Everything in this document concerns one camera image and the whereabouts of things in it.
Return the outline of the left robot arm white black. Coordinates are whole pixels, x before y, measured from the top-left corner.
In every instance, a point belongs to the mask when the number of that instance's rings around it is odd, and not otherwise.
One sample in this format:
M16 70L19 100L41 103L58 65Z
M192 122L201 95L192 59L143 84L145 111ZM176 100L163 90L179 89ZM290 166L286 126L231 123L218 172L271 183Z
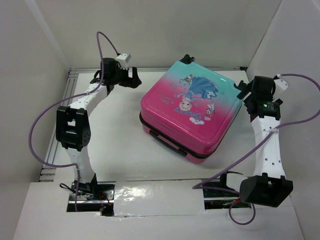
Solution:
M92 169L88 144L91 139L89 116L116 85L135 89L141 85L136 67L129 68L131 55L119 53L116 58L103 58L84 93L56 112L56 139L75 164L75 189L88 200L97 197L99 187Z

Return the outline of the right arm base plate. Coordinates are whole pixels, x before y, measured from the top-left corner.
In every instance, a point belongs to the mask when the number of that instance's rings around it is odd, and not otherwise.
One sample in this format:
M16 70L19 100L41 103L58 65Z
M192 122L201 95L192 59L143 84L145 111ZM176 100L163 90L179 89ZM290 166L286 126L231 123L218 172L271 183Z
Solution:
M232 192L231 188L224 186L222 182L213 181L207 183L205 186L230 190L225 191L218 189L203 189L205 210L228 209L232 205L232 203L234 203L238 199L238 195Z

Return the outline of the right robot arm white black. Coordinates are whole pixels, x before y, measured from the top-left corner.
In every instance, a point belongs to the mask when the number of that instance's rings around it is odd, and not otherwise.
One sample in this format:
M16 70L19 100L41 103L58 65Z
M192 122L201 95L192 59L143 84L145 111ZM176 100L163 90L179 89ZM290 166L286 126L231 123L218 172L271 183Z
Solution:
M281 99L274 99L273 78L255 76L249 84L240 83L238 98L243 100L250 116L255 137L255 169L252 176L227 171L218 190L223 196L238 192L243 203L276 208L293 191L293 182L283 169L279 130Z

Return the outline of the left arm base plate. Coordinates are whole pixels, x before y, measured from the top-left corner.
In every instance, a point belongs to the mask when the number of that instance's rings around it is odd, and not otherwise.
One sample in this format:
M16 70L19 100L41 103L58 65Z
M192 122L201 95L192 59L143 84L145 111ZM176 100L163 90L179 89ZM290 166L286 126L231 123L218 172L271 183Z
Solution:
M69 213L76 212L99 212L101 216L114 216L115 184L98 184L94 193L87 193L79 190L76 196L76 186L71 187L60 183L59 187L69 191L66 211Z

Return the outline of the pink children's suitcase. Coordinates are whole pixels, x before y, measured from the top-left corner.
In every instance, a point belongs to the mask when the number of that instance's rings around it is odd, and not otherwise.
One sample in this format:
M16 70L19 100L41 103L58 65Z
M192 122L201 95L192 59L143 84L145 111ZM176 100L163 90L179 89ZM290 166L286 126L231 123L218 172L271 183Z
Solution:
M239 93L233 80L186 54L143 96L140 122L155 140L200 164L216 151L236 118Z

